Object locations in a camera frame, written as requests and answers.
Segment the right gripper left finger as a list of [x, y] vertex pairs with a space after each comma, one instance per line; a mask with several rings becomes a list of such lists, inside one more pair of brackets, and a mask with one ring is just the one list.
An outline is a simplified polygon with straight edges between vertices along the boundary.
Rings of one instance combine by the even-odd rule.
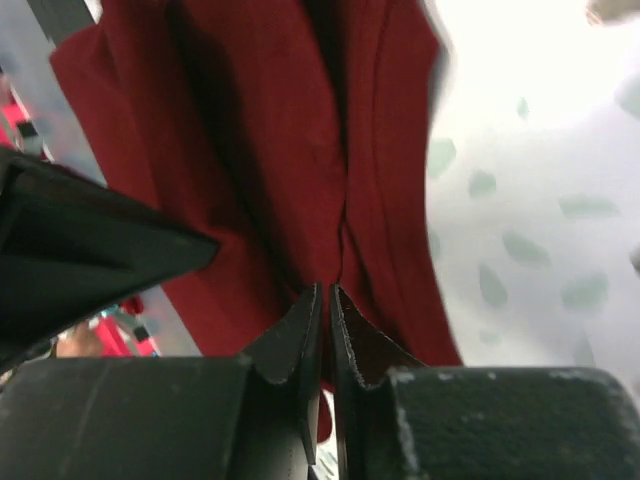
[[322, 290], [232, 357], [42, 360], [1, 396], [5, 479], [304, 479]]

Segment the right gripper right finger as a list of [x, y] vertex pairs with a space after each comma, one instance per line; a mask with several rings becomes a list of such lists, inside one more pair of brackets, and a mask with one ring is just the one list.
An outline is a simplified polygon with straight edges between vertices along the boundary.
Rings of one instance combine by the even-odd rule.
[[608, 373], [429, 367], [329, 298], [341, 478], [638, 477], [639, 415]]

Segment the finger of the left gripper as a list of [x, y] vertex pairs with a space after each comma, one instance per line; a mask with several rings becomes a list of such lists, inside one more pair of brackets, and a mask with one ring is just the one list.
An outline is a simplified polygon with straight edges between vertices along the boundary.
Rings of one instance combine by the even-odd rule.
[[1, 369], [156, 285], [218, 242], [56, 164], [1, 150]]

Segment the dark red t shirt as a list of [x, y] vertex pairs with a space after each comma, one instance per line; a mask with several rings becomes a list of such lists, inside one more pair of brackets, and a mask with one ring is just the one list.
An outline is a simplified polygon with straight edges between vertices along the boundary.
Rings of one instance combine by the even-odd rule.
[[439, 49], [415, 1], [107, 1], [51, 64], [109, 186], [219, 241], [165, 287], [203, 354], [318, 282], [457, 366], [424, 205]]

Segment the aluminium frame rail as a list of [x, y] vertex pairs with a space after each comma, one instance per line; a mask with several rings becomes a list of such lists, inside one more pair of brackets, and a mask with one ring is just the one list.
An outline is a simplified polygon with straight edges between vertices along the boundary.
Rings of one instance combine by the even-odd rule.
[[54, 45], [95, 24], [102, 14], [100, 0], [27, 0], [27, 4]]

